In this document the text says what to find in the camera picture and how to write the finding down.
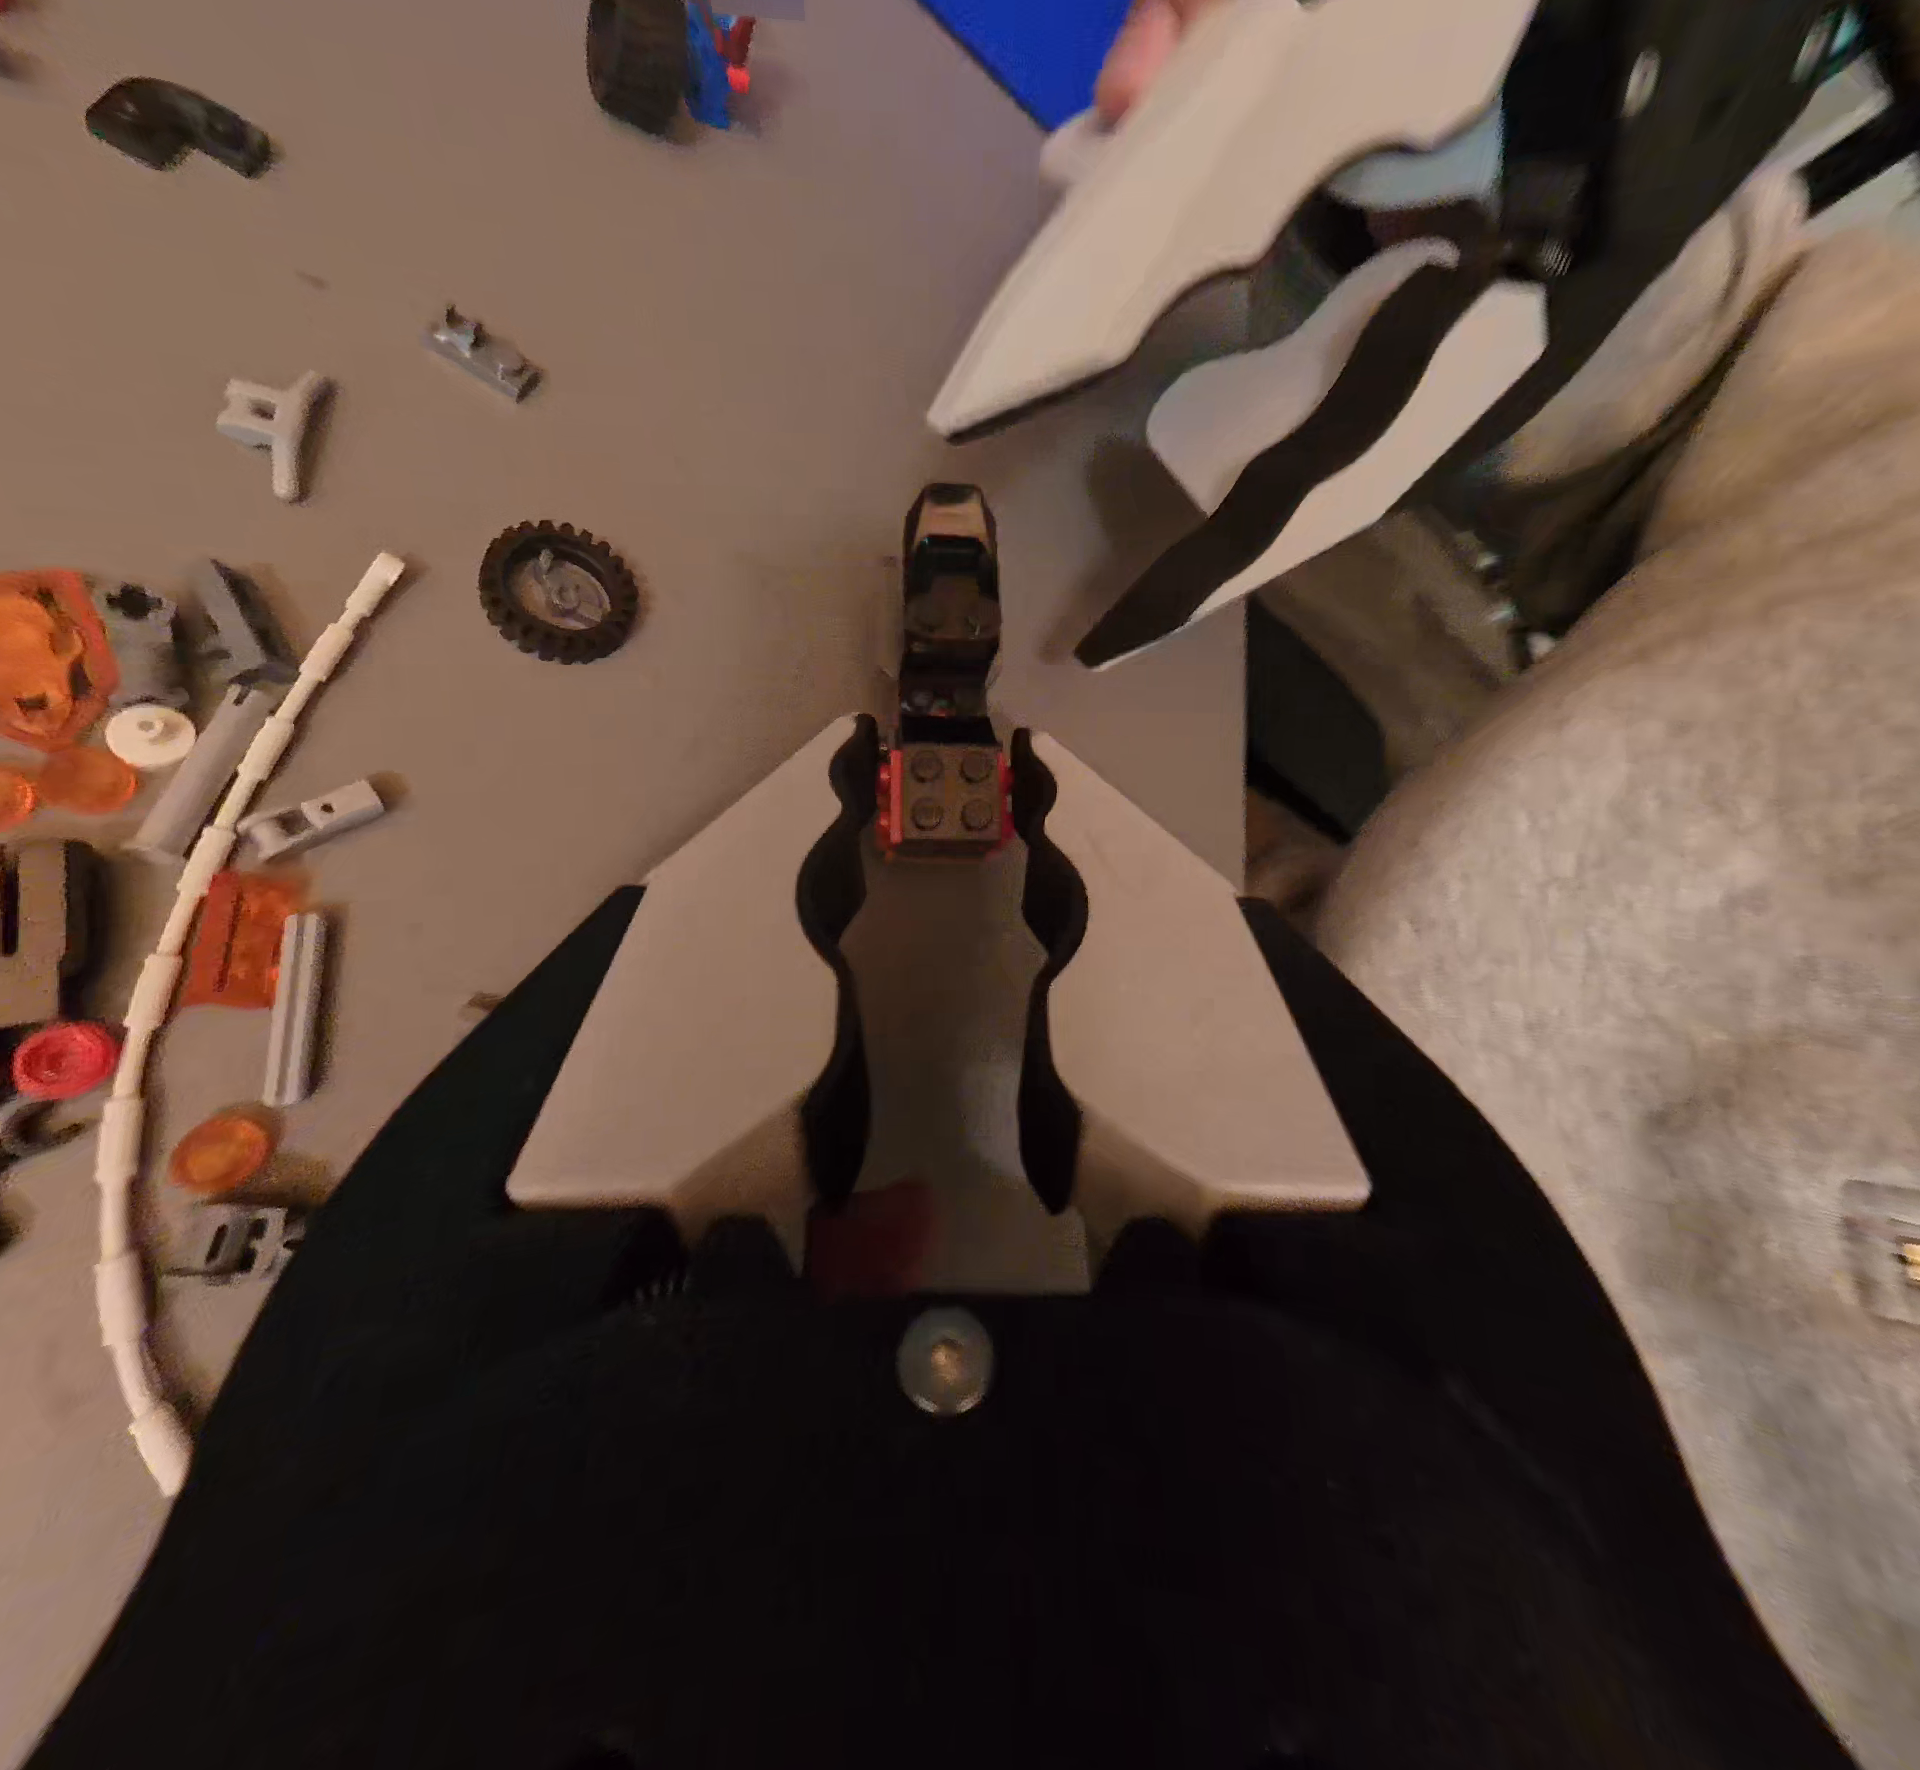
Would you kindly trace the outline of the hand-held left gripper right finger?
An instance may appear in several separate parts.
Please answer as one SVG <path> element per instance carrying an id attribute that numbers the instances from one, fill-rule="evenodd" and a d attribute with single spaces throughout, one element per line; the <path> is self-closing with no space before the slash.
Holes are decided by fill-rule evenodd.
<path id="1" fill-rule="evenodd" d="M 1234 883 L 1047 732 L 1016 732 L 1017 1133 L 1049 1213 L 1356 1211 L 1372 1180 Z"/>

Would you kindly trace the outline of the person in grey hoodie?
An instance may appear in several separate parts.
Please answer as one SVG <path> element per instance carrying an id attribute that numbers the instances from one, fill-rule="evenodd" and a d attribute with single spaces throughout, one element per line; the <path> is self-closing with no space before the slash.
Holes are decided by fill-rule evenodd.
<path id="1" fill-rule="evenodd" d="M 1254 883 L 1546 1188 L 1763 1619 L 1917 1764 L 1917 238 L 1753 173 L 1484 471 L 1261 591 L 1395 784 Z"/>

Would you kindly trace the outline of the black rounded lego tyre piece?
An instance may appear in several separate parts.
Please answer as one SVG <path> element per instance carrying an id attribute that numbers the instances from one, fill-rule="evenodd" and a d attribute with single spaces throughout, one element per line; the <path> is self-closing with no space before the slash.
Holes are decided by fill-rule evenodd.
<path id="1" fill-rule="evenodd" d="M 671 139 L 689 91 L 687 0 L 589 0 L 592 104 L 649 139 Z"/>

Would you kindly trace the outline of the black and red lego assembly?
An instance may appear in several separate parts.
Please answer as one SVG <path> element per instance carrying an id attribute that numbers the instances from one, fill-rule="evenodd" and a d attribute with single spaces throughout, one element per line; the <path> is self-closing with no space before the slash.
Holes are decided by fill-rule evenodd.
<path id="1" fill-rule="evenodd" d="M 1008 757 L 988 706 L 1000 626 L 985 495 L 925 486 L 905 518 L 893 728 L 878 782 L 878 843 L 892 860 L 977 863 L 1011 840 Z"/>

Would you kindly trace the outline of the red round lego piece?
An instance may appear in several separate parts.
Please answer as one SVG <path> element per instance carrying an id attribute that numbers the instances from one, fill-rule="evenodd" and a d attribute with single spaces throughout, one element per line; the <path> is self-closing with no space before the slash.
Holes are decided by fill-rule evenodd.
<path id="1" fill-rule="evenodd" d="M 53 1019 L 13 1047 L 10 1080 L 31 1104 L 70 1104 L 113 1084 L 119 1035 L 96 1019 Z"/>

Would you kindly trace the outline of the long grey lego piece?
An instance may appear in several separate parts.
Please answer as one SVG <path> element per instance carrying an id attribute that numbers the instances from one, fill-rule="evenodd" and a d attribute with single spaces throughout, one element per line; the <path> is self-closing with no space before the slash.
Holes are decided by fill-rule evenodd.
<path id="1" fill-rule="evenodd" d="M 280 705 L 280 683 L 231 683 L 191 757 L 161 788 L 123 854 L 152 866 L 181 866 L 224 800 L 242 757 Z"/>

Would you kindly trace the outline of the orange transparent lego plate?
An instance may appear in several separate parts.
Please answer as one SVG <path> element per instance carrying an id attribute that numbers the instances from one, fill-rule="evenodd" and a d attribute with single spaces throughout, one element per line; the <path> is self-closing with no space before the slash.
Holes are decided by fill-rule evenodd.
<path id="1" fill-rule="evenodd" d="M 181 969 L 181 1008 L 270 1011 L 286 925 L 307 909 L 301 870 L 212 876 Z"/>

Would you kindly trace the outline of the black curved lego piece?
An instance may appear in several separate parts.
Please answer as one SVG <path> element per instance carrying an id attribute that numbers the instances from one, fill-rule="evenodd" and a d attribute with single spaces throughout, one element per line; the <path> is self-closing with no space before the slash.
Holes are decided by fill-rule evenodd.
<path id="1" fill-rule="evenodd" d="M 251 117 L 199 88 L 165 77 L 120 77 L 83 113 L 87 133 L 109 149 L 166 173 L 191 155 L 260 178 L 277 163 L 277 144 Z"/>

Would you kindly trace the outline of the grey lego bracket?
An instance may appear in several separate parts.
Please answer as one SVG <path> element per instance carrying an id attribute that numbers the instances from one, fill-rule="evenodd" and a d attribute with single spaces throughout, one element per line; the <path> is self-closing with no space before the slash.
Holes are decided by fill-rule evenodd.
<path id="1" fill-rule="evenodd" d="M 199 1203 L 171 1238 L 159 1272 L 204 1284 L 277 1279 L 300 1254 L 306 1231 L 301 1208 Z"/>

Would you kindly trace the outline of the small grey lego plate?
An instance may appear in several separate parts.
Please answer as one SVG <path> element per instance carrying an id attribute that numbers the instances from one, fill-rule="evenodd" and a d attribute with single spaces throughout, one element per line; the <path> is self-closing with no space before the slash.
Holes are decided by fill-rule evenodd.
<path id="1" fill-rule="evenodd" d="M 547 376 L 518 344 L 454 304 L 425 326 L 422 344 L 510 403 L 527 403 Z"/>

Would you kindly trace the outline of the grey lego wheel hub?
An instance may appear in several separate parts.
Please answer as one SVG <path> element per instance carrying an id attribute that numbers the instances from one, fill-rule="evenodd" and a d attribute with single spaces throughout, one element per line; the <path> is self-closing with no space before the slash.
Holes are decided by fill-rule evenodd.
<path id="1" fill-rule="evenodd" d="M 186 713 L 194 693 L 181 665 L 179 603 L 130 580 L 96 580 L 90 594 L 119 673 L 109 709 L 155 705 Z"/>

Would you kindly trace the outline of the lego wheel with black tyre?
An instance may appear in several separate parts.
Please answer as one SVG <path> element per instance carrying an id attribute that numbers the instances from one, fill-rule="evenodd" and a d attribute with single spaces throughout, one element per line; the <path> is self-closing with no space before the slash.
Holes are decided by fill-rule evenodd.
<path id="1" fill-rule="evenodd" d="M 561 666 L 609 659 L 641 620 L 635 571 L 573 522 L 516 522 L 495 535 L 477 564 L 477 603 L 511 649 Z"/>

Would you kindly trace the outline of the dark grey lego slope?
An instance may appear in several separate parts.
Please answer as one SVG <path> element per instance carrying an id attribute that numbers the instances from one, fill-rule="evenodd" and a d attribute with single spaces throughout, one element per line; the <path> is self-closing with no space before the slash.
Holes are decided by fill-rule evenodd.
<path id="1" fill-rule="evenodd" d="M 204 557 L 194 571 L 194 594 L 204 616 L 204 666 L 221 688 L 288 690 L 300 659 L 264 588 L 235 565 Z"/>

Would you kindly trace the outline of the grey lego piece with hole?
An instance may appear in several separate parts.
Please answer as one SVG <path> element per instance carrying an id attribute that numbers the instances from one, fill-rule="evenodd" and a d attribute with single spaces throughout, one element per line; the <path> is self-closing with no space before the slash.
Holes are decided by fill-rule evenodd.
<path id="1" fill-rule="evenodd" d="M 245 815 L 235 830 L 261 867 L 294 860 L 380 823 L 388 802 L 370 780 L 353 780 L 337 791 Z"/>

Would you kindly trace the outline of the grey T-shaped lego piece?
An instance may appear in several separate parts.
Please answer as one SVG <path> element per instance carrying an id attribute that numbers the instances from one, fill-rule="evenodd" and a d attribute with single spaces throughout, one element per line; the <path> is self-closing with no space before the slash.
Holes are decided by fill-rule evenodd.
<path id="1" fill-rule="evenodd" d="M 300 505 L 307 495 L 317 429 L 332 399 L 334 380 L 320 371 L 306 371 L 280 387 L 234 376 L 217 435 L 267 456 L 277 504 Z"/>

